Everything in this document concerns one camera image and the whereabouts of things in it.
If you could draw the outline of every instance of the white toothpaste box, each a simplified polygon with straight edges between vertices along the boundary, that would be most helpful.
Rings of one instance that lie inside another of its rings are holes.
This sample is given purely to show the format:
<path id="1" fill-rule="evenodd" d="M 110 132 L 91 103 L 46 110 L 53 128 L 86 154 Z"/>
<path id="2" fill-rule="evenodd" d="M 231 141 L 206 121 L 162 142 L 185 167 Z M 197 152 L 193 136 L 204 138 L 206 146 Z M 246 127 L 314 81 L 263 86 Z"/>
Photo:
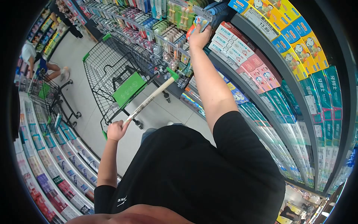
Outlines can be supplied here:
<path id="1" fill-rule="evenodd" d="M 255 54 L 255 52 L 239 38 L 242 36 L 242 34 L 240 34 L 228 23 L 222 22 L 215 33 L 220 35 L 225 41 L 238 49 L 238 51 L 241 52 L 246 58 L 249 58 Z"/>

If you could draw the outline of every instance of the store aisle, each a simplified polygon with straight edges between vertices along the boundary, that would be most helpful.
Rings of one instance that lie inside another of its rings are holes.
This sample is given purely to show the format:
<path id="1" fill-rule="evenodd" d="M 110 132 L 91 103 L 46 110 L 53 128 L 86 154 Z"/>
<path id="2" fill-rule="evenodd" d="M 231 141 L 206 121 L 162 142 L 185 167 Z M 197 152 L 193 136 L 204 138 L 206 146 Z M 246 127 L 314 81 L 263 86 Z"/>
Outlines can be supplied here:
<path id="1" fill-rule="evenodd" d="M 90 90 L 86 73 L 84 70 L 82 58 L 95 45 L 94 42 L 86 39 L 76 39 L 68 33 L 61 41 L 54 52 L 50 63 L 56 63 L 59 67 L 68 66 L 71 69 L 70 79 L 72 85 L 68 85 L 63 90 L 64 96 L 72 109 L 81 112 L 79 119 L 71 118 L 71 121 L 77 121 L 76 131 L 80 137 L 92 148 L 99 156 L 102 156 L 106 140 L 102 134 L 100 121 L 102 115 L 93 94 Z M 137 108 L 154 90 L 154 84 L 147 86 L 127 107 L 131 113 Z M 140 130 L 135 124 L 128 127 L 126 135 L 118 144 L 117 153 L 117 171 L 124 175 L 127 167 L 135 156 L 139 146 L 142 134 L 148 128 L 160 128 L 169 121 L 183 123 L 200 132 L 206 139 L 215 145 L 213 136 L 205 120 L 184 105 L 179 99 L 170 95 L 171 103 L 168 103 L 163 95 L 158 95 L 140 114 L 136 117 L 143 123 L 144 129 Z M 69 114 L 69 109 L 63 103 L 64 110 Z M 125 120 L 127 116 L 122 112 L 115 120 Z"/>

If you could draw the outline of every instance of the white shirt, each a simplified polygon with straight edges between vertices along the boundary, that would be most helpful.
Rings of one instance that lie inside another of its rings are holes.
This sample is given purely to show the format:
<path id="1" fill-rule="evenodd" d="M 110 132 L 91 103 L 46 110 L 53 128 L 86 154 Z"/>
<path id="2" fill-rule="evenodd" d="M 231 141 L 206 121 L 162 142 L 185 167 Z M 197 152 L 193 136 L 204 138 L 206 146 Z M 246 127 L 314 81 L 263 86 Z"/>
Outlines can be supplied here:
<path id="1" fill-rule="evenodd" d="M 33 57 L 35 60 L 36 51 L 31 43 L 26 42 L 21 50 L 21 57 L 26 62 L 26 64 L 30 65 L 30 57 Z"/>

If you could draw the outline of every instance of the man's hand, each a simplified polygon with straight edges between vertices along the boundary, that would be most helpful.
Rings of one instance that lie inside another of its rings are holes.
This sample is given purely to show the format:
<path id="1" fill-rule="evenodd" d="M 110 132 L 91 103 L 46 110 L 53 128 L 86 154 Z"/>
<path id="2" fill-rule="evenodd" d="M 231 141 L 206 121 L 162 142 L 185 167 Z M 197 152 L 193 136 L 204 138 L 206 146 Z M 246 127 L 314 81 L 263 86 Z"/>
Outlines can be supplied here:
<path id="1" fill-rule="evenodd" d="M 124 125 L 123 129 L 121 128 L 121 125 L 123 124 L 123 120 L 115 121 L 112 124 L 110 124 L 107 130 L 107 139 L 108 140 L 111 139 L 115 141 L 121 140 L 121 138 L 126 133 L 129 123 L 130 121 Z"/>
<path id="2" fill-rule="evenodd" d="M 203 49 L 205 44 L 207 44 L 209 41 L 209 38 L 211 36 L 211 26 L 208 25 L 202 33 L 200 33 L 200 28 L 201 26 L 198 23 L 194 32 L 190 35 L 190 49 Z"/>

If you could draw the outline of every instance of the shopping cart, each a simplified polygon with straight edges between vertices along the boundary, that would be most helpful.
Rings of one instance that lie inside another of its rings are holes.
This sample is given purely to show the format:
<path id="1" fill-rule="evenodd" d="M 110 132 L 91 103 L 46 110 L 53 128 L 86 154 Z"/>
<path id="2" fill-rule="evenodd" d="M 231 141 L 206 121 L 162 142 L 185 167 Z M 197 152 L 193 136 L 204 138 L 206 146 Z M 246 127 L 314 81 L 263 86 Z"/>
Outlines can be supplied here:
<path id="1" fill-rule="evenodd" d="M 73 112 L 62 94 L 62 89 L 68 84 L 73 84 L 73 81 L 69 80 L 60 87 L 54 81 L 49 80 L 46 76 L 47 70 L 45 59 L 40 58 L 39 67 L 34 74 L 28 89 L 29 98 L 33 102 L 36 118 L 44 136 L 49 132 L 56 133 L 61 120 L 67 125 L 75 127 L 77 122 L 75 121 L 71 123 L 70 118 L 72 116 L 76 117 L 76 119 L 81 117 L 80 112 Z M 63 101 L 71 111 L 69 117 L 67 117 L 61 107 Z"/>
<path id="2" fill-rule="evenodd" d="M 139 52 L 120 39 L 107 34 L 83 58 L 89 86 L 105 125 L 120 113 L 130 115 L 125 107 L 161 72 L 166 72 L 166 64 L 152 58 L 145 49 Z M 169 94 L 163 91 L 166 99 Z M 140 121 L 132 119 L 143 129 Z"/>

